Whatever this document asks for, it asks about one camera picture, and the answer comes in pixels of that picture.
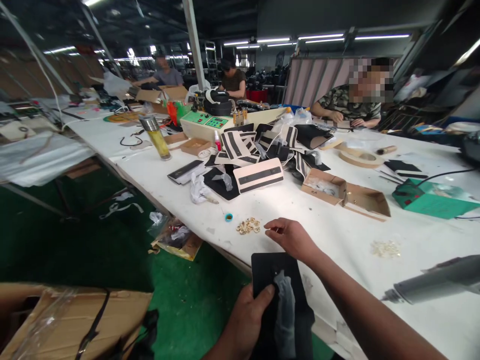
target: person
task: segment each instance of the person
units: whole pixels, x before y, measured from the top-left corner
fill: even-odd
[[[247,98],[247,76],[237,68],[233,57],[225,56],[221,60],[223,77],[221,78],[220,90],[226,90],[234,100]]]
[[[170,67],[165,55],[156,55],[155,61],[159,69],[155,71],[153,76],[135,81],[132,83],[133,85],[139,87],[145,83],[160,83],[160,85],[183,86],[184,78],[176,69]]]
[[[280,217],[264,227],[270,239],[319,277],[369,360],[447,360],[322,252],[299,222]],[[274,286],[268,285],[254,299],[252,284],[244,287],[223,333],[202,359],[248,359],[274,294]]]
[[[356,83],[331,89],[312,105],[311,114],[329,118],[337,124],[351,120],[350,125],[355,128],[377,126],[382,105],[378,92],[386,88],[390,67],[391,59],[387,57],[372,59],[366,71],[359,74]]]

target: green floor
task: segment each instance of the green floor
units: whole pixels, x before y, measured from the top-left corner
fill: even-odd
[[[78,209],[123,188],[104,169],[61,181],[69,203]],[[61,207],[53,183],[24,190]],[[83,215],[79,223],[60,223],[56,215],[0,187],[0,282],[154,291],[150,308],[159,311],[155,357],[199,359],[215,343],[250,280],[207,243],[194,262],[165,251],[148,255],[153,206],[138,195],[120,204],[138,203],[144,213],[131,206],[99,220],[113,202]],[[313,346],[315,359],[332,357],[316,336]]]

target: yellow container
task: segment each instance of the yellow container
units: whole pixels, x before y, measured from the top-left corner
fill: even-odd
[[[165,142],[155,117],[153,115],[139,116],[139,120],[143,128],[148,133],[148,136],[150,136],[150,140],[158,151],[160,159],[163,161],[170,160],[172,155],[170,155],[169,147]]]

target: leather edge paint machine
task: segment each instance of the leather edge paint machine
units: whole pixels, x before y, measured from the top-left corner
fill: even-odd
[[[276,120],[285,112],[284,107],[276,109],[249,112],[247,123],[253,124],[255,130],[258,124],[268,124]],[[231,129],[238,124],[234,123],[232,116],[213,116],[204,111],[190,111],[180,119],[180,126],[189,138],[199,138],[212,143],[215,142],[215,130],[222,134],[226,129]]]

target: green machine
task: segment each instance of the green machine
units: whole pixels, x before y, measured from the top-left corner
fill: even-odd
[[[480,208],[480,201],[458,186],[412,178],[398,185],[392,196],[402,209],[442,219],[453,219]]]

